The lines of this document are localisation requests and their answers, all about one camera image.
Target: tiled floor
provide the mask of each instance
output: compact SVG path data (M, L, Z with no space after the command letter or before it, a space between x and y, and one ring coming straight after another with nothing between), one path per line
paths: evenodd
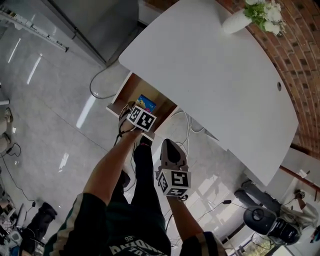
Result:
M29 79L37 61L38 66ZM10 98L14 116L9 133L22 149L20 157L5 156L4 160L14 180L30 199L46 201L57 210L58 217L50 225L46 239L64 221L76 195L81 193L95 164L113 146L117 134L117 119L106 110L111 99L95 100L89 92L90 79L99 70L101 68L90 60L72 51L64 53L24 30L10 27L0 40L0 82ZM128 73L116 63L97 77L93 90L100 96L114 94ZM82 122L79 117L86 104L92 107ZM162 129L154 150L165 137L184 141L186 132L185 115L174 116ZM199 219L221 201L234 199L233 191L245 166L203 132L191 133L189 142L192 190L186 205ZM132 176L129 162L128 159L127 169ZM19 208L25 203L28 209L31 203L14 186L2 160L0 166L5 188L15 205ZM162 210L167 213L166 198L158 187L157 190ZM130 199L133 193L132 188L126 195ZM242 222L239 214L242 211L234 205L220 205L199 223L204 229L224 237ZM26 221L29 222L36 212L37 207L28 213ZM178 241L173 220L168 235L172 243L177 243L174 255L181 241Z

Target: blue package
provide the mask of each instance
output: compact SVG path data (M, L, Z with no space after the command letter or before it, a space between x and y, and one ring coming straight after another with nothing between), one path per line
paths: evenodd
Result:
M146 96L143 96L142 94L137 99L136 105L149 113L151 113L156 107L156 104L154 102L152 102L150 99L148 99Z

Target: white table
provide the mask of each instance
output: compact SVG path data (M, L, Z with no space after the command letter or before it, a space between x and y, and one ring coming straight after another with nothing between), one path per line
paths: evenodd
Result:
M277 70L254 37L246 29L223 32L228 15L213 0L180 0L119 61L190 114L267 185L298 120Z

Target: forearm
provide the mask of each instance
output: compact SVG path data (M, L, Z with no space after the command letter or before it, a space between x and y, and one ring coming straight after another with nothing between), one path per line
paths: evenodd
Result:
M103 200L107 205L116 187L126 157L130 152L138 132L125 134L93 169L83 192L90 193Z
M297 199L298 199L300 209L303 210L303 208L306 207L306 203L300 197L298 197Z
M167 197L172 210L175 225L182 241L203 232L186 205L176 197Z

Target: wooden drawer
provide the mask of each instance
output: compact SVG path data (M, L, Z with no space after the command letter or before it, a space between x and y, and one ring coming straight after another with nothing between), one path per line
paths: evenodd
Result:
M114 96L111 104L109 104L106 109L119 118L125 105L130 101L135 102L141 94L156 104L152 112L152 114L156 116L156 120L149 132L143 132L143 135L153 141L157 130L175 113L178 107L136 74L132 72L129 73L117 94Z

